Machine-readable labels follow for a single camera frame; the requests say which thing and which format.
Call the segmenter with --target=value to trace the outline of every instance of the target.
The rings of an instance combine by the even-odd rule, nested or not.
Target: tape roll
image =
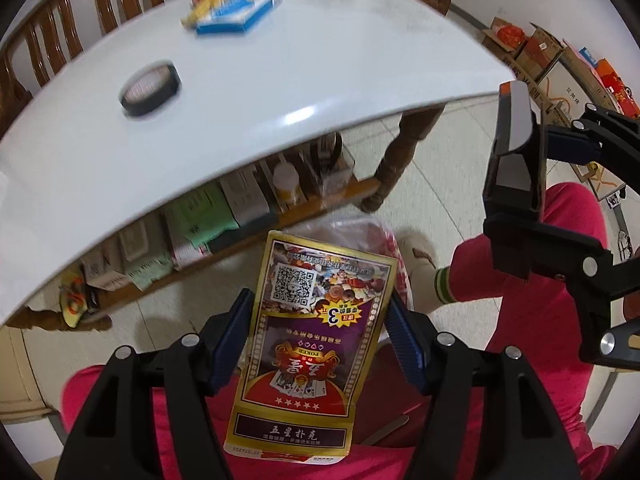
[[[180,78],[172,63],[161,62],[134,74],[120,95],[122,107],[132,117],[139,117],[156,108],[178,93]]]

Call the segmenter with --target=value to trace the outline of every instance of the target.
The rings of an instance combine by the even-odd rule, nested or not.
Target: shelf
[[[362,200],[375,193],[379,186],[380,182],[373,176],[364,180],[357,180],[355,177],[352,177],[349,185],[340,193],[325,197],[311,196],[307,202],[282,213],[278,224],[274,226],[273,229],[284,229],[293,224],[319,216],[331,209]],[[185,277],[207,266],[242,251],[255,243],[264,241],[267,237],[267,232],[268,230],[265,230],[257,235],[245,238],[217,253],[206,256],[189,267],[172,272],[161,280],[154,282],[153,285],[145,290],[139,290],[135,285],[127,285],[114,292],[101,290],[98,296],[100,300],[100,311],[91,316],[83,316],[81,322],[89,322],[106,316],[131,301],[139,300],[147,294],[151,294],[170,283],[183,280]]]

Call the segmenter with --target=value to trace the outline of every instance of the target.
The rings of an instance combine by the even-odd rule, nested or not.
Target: playing card box
[[[376,351],[398,261],[272,231],[224,449],[339,462]]]

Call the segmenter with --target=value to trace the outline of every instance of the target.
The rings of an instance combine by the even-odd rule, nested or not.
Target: wooden table leg
[[[376,170],[380,187],[360,204],[365,213],[377,211],[391,193],[402,173],[414,158],[415,147],[423,140],[438,121],[445,105],[435,105],[402,114],[400,133],[391,141]]]
[[[101,332],[111,328],[111,318],[105,316],[94,322],[80,323],[76,328],[71,328],[65,323],[61,312],[54,310],[31,310],[28,306],[24,306],[8,319],[6,325],[23,329],[30,329],[37,326],[48,331],[97,330]]]

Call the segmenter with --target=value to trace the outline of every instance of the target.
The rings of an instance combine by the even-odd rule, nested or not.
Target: metal screw
[[[609,355],[613,352],[615,346],[616,337],[611,332],[607,332],[600,340],[600,353],[602,355]]]
[[[130,346],[121,346],[116,350],[116,359],[126,359],[131,355]]]
[[[598,273],[598,263],[593,256],[587,256],[582,261],[582,270],[590,278],[593,278]]]
[[[180,342],[182,346],[196,346],[200,342],[200,336],[198,334],[183,335]]]
[[[522,352],[517,346],[507,346],[507,348],[504,349],[504,353],[507,354],[509,359],[517,360],[522,357]]]
[[[456,337],[449,332],[440,332],[436,336],[436,341],[443,346],[451,346],[456,342]]]

